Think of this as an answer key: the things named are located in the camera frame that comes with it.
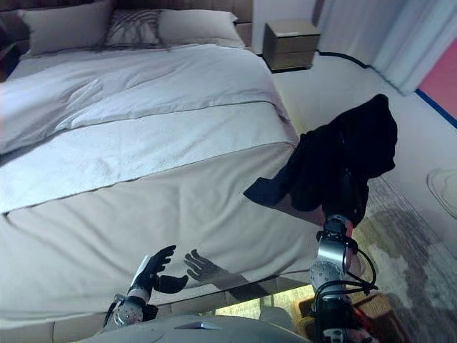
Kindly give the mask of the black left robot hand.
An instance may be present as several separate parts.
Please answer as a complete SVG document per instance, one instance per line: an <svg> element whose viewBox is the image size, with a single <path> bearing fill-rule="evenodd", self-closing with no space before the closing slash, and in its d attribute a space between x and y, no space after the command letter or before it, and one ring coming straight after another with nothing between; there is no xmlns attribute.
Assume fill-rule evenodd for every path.
<svg viewBox="0 0 457 343"><path fill-rule="evenodd" d="M151 296L153 289L164 294L176 294L183 290L189 280L187 275L183 277L159 276L159 273L162 273L166 265L171 262L175 249L176 245L171 245L163 248L153 256L146 255L137 269L129 292L135 289L142 289Z"/></svg>

